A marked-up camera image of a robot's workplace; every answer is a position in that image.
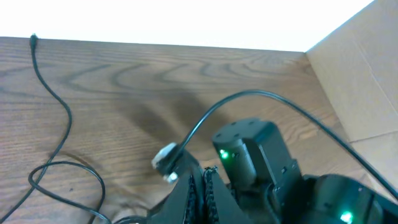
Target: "wood grain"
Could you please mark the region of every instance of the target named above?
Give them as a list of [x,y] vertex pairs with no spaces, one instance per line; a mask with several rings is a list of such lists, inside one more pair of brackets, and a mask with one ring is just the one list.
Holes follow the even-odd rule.
[[[102,175],[109,194],[123,192],[149,207],[171,189],[150,160],[162,146],[181,141],[213,103],[229,94],[249,88],[273,91],[341,128],[304,53],[39,40],[37,60],[44,79],[73,111],[72,131],[56,161],[77,157]],[[55,149],[67,117],[34,74],[29,40],[0,38],[0,79],[3,215],[29,188],[28,173]],[[277,123],[305,172],[360,172],[359,166],[341,161],[345,153],[331,152],[338,150],[332,141],[319,141],[317,127],[261,97],[224,106],[188,149],[204,166],[220,164],[210,136],[227,122],[251,116]],[[95,178],[74,167],[50,168],[41,184],[87,205],[100,197]],[[87,220],[85,212],[34,192],[6,223]]]

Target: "cardboard box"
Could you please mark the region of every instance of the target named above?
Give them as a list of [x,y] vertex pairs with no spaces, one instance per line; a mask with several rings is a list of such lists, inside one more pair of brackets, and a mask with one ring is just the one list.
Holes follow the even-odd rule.
[[352,145],[397,187],[398,0],[372,2],[307,55]]

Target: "cable plug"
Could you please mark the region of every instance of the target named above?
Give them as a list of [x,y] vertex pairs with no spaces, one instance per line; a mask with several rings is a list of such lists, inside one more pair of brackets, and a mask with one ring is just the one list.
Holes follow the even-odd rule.
[[30,49],[36,49],[37,45],[37,40],[39,38],[36,36],[36,34],[32,34],[30,37]]

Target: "black cable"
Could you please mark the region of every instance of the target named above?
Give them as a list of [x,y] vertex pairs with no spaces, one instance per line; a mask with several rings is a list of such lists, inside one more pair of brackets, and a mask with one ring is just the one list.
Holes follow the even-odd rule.
[[[35,34],[33,34],[31,37],[30,37],[30,53],[31,53],[31,56],[32,56],[32,63],[33,63],[33,68],[34,68],[34,70],[35,70],[35,73],[36,73],[36,76],[37,76],[37,78],[39,79],[39,81],[41,82],[41,84],[44,86],[44,88],[56,99],[56,100],[58,100],[58,102],[65,108],[65,111],[67,112],[67,115],[68,115],[68,125],[67,125],[67,130],[65,131],[65,135],[63,136],[63,138],[62,138],[62,140],[60,141],[60,143],[59,143],[59,145],[57,146],[57,148],[54,150],[54,152],[52,153],[52,155],[50,156],[50,158],[48,159],[48,161],[45,163],[45,165],[42,165],[42,166],[40,166],[41,168],[36,168],[35,170],[36,170],[36,172],[37,172],[37,170],[40,170],[40,169],[42,169],[42,171],[41,171],[41,173],[40,173],[40,175],[39,175],[39,177],[37,178],[37,180],[34,182],[34,184],[32,185],[32,183],[30,183],[31,185],[32,185],[32,187],[28,190],[28,192],[19,200],[19,202],[16,204],[16,205],[14,205],[6,214],[5,214],[5,216],[3,216],[2,218],[1,218],[1,220],[0,220],[0,223],[3,223],[3,222],[5,222],[6,220],[7,220],[7,218],[12,214],[12,213],[14,213],[15,212],[15,210],[17,210],[19,207],[20,207],[20,205],[22,205],[25,201],[26,201],[26,199],[31,195],[31,193],[34,191],[34,189],[36,189],[36,187],[39,187],[38,186],[38,184],[39,184],[39,182],[40,182],[40,180],[43,178],[43,176],[44,176],[44,174],[45,174],[45,171],[47,170],[47,167],[48,166],[52,166],[52,160],[54,159],[54,157],[58,154],[58,152],[61,150],[61,148],[62,148],[62,146],[63,146],[63,144],[65,143],[65,141],[67,140],[67,138],[68,138],[68,135],[69,135],[69,132],[70,132],[70,130],[71,130],[71,127],[72,127],[72,111],[70,110],[70,107],[54,92],[54,91],[52,91],[52,89],[47,85],[47,83],[44,81],[44,79],[43,79],[43,77],[41,76],[41,74],[40,74],[40,72],[39,72],[39,68],[38,68],[38,66],[37,66],[37,61],[36,61],[36,46],[37,46],[37,40],[38,40],[38,38],[37,38],[37,36],[35,35]],[[86,170],[88,170],[88,171],[93,171],[92,172],[92,174],[94,174],[97,178],[99,178],[99,179],[101,179],[101,177],[100,177],[100,175],[93,169],[93,168],[91,168],[91,167],[85,167],[85,166],[82,166],[81,168],[84,168],[84,169],[86,169]],[[62,198],[63,200],[66,200],[67,202],[69,202],[68,204],[70,204],[70,203],[73,203],[72,201],[69,201],[69,200],[67,200],[67,199],[64,199],[64,198]],[[101,198],[101,200],[99,201],[99,203],[98,203],[98,206],[97,206],[97,208],[96,208],[96,211],[98,211],[98,210],[100,210],[100,208],[101,208],[101,206],[102,206],[102,203],[104,202],[104,199],[105,199],[105,187],[103,186],[103,195],[102,195],[102,198]],[[90,218],[90,222],[89,223],[93,223],[93,221],[94,221],[94,219],[95,219],[95,217],[94,216],[92,216],[91,218]]]
[[316,117],[312,116],[310,113],[306,112],[304,109],[296,105],[295,103],[291,102],[290,100],[279,96],[275,93],[268,92],[268,91],[263,91],[263,90],[246,90],[246,91],[241,91],[239,93],[235,93],[231,96],[227,96],[226,98],[220,100],[216,104],[214,104],[202,117],[201,119],[197,122],[197,124],[193,127],[193,129],[185,136],[184,140],[181,142],[179,145],[179,149],[182,150],[191,140],[192,136],[196,133],[198,128],[201,126],[201,124],[211,115],[216,109],[219,107],[223,106],[225,103],[230,102],[231,100],[237,99],[242,96],[252,96],[252,95],[258,95],[258,96],[266,96],[268,98],[272,98],[274,100],[277,100],[279,102],[282,102],[294,110],[298,111],[300,114],[303,116],[307,117],[310,121],[313,123],[317,124],[324,132],[329,135],[332,139],[334,139],[343,149],[345,149],[349,154],[351,154],[366,170],[368,170],[374,178],[376,178],[380,184],[386,188],[390,194],[398,200],[398,192],[395,190],[395,188],[386,180],[383,178],[381,174],[379,174],[378,171],[375,170],[375,168],[372,167],[371,164],[366,162],[356,151],[353,149],[346,141],[341,139],[336,133],[334,133],[330,128],[328,128],[325,124],[323,124],[321,121],[316,119]]
[[101,196],[101,198],[104,198],[104,197],[105,197],[105,183],[104,183],[104,181],[102,180],[102,178],[100,177],[100,175],[99,175],[93,168],[84,166],[84,165],[82,165],[82,164],[78,164],[78,163],[76,163],[76,162],[59,161],[59,162],[51,162],[51,163],[44,164],[44,165],[41,165],[41,166],[36,167],[36,168],[29,174],[29,176],[28,176],[28,178],[27,178],[28,181],[29,181],[29,183],[31,184],[31,186],[32,186],[34,189],[37,189],[39,192],[43,193],[44,195],[51,197],[52,199],[58,200],[58,201],[60,201],[60,202],[63,202],[63,203],[65,203],[65,204],[68,204],[68,205],[71,205],[71,206],[74,206],[74,207],[76,207],[76,208],[83,209],[84,211],[90,212],[91,214],[97,216],[98,218],[100,218],[100,219],[102,219],[102,220],[105,220],[107,224],[112,224],[112,223],[111,223],[111,220],[110,220],[108,217],[106,217],[106,216],[103,215],[103,214],[100,214],[97,210],[94,210],[94,209],[92,209],[92,208],[86,207],[86,206],[84,206],[84,205],[82,205],[82,204],[80,204],[80,203],[72,202],[71,200],[65,199],[65,198],[63,198],[63,197],[60,197],[60,196],[58,196],[58,195],[52,193],[52,192],[49,192],[48,190],[44,189],[43,187],[41,187],[38,183],[36,183],[36,182],[33,180],[33,175],[34,175],[37,171],[39,171],[39,170],[41,170],[41,169],[46,169],[46,168],[48,168],[48,167],[50,167],[50,166],[55,166],[55,165],[60,165],[60,164],[66,164],[66,165],[71,165],[71,166],[77,166],[77,167],[80,167],[80,168],[82,168],[82,169],[85,169],[85,170],[87,170],[88,172],[90,172],[91,174],[93,174],[93,175],[98,179],[98,181],[101,183],[101,188],[102,188],[102,196]]

